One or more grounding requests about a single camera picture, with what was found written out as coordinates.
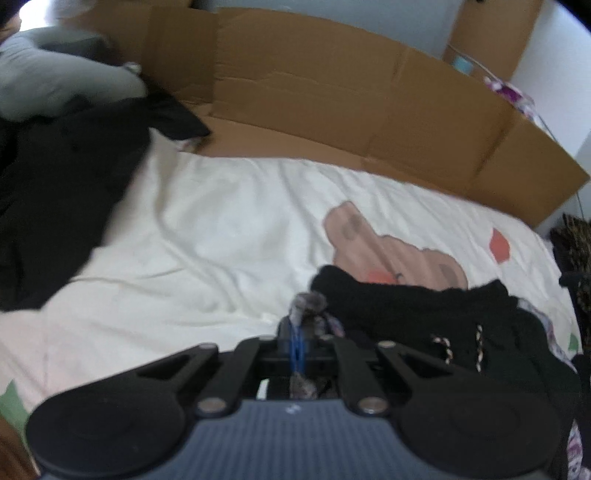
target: purple floral cloth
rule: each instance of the purple floral cloth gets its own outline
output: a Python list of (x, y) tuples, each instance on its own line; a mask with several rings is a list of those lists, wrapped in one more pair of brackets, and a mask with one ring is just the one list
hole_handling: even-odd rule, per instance
[[(564, 353), (564, 351), (559, 347), (558, 343), (556, 342), (556, 337), (554, 336), (554, 327), (552, 325), (552, 321), (548, 318), (548, 316), (539, 311), (535, 308), (528, 300), (520, 299), (519, 300), (519, 308), (525, 310), (526, 312), (530, 312), (535, 315), (538, 320), (544, 326), (544, 330), (546, 331), (546, 338), (548, 339), (548, 348), (552, 352), (552, 354), (561, 362), (567, 364), (570, 368), (573, 369), (574, 372), (577, 369), (574, 365), (570, 362), (569, 357)], [(573, 427), (570, 430), (569, 435), (569, 443), (567, 445), (567, 459), (569, 462), (569, 475), (568, 480), (591, 480), (591, 471), (582, 466), (583, 463), (583, 441), (581, 440), (581, 432), (579, 431), (579, 425), (577, 422), (573, 422)]]

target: silver bolt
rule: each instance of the silver bolt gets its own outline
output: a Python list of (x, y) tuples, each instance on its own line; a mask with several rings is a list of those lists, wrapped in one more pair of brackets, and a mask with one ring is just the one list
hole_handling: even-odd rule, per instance
[(220, 413), (226, 408), (226, 402), (217, 397), (204, 398), (197, 404), (197, 408), (207, 414)]
[(213, 343), (213, 342), (205, 342), (205, 343), (200, 343), (198, 345), (198, 347), (201, 350), (213, 350), (214, 348), (217, 348), (217, 344)]
[(396, 342), (393, 342), (392, 340), (382, 340), (381, 342), (378, 342), (378, 346), (382, 348), (392, 348), (396, 346)]
[(379, 415), (388, 409), (388, 402), (379, 397), (365, 397), (359, 400), (357, 406), (367, 415)]

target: black and white drawstring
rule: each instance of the black and white drawstring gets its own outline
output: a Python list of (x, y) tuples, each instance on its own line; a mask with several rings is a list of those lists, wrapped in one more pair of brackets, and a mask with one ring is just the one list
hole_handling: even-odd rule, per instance
[[(452, 343), (449, 338), (433, 335), (431, 338), (433, 343), (441, 345), (445, 349), (445, 363), (447, 365), (452, 363), (453, 350)], [(482, 335), (482, 325), (476, 325), (476, 371), (482, 373), (482, 362), (484, 361), (484, 339)]]

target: bed sheet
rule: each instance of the bed sheet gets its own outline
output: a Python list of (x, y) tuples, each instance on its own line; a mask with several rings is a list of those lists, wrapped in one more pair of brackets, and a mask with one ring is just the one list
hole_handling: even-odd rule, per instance
[[(560, 272), (520, 220), (360, 171), (202, 157), (151, 135), (104, 246), (42, 310), (0, 314), (0, 391), (14, 380), (27, 410), (200, 342), (225, 350), (274, 333), (322, 265), (341, 263), (369, 281), (404, 280), (373, 268), (391, 266), (381, 255), (392, 249), (407, 283), (422, 275), (409, 262), (443, 265), (424, 279), (434, 288), (500, 278), (552, 320), (563, 350), (572, 356), (580, 348)], [(374, 250), (339, 255), (339, 238), (351, 232), (364, 232)], [(359, 256), (372, 268), (362, 271)]]

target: cardboard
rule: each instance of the cardboard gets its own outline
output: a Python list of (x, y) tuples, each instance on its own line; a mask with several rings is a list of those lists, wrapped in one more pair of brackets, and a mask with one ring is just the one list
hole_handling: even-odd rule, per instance
[(462, 196), (531, 226), (589, 178), (481, 82), (358, 28), (123, 0), (100, 0), (74, 22), (112, 37), (187, 104), (212, 103), (201, 154), (324, 161)]

